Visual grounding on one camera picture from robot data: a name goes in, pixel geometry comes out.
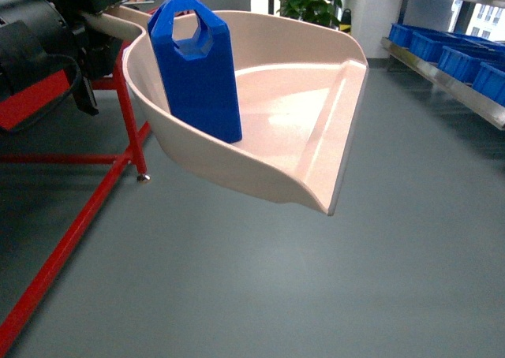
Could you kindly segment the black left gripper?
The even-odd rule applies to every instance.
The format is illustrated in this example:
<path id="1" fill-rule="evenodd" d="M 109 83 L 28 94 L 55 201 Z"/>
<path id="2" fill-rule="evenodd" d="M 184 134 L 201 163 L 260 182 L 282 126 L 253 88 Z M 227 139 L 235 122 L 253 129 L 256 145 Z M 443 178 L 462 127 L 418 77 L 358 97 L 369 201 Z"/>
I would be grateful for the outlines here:
<path id="1" fill-rule="evenodd" d="M 47 0 L 54 4 L 56 10 L 70 26 L 77 45 L 80 48 L 78 68 L 69 69 L 70 92 L 77 109 L 91 116 L 99 113 L 90 80 L 108 76 L 118 55 L 121 41 L 84 25 L 80 12 L 100 14 L 110 7 L 117 6 L 126 0 Z"/>

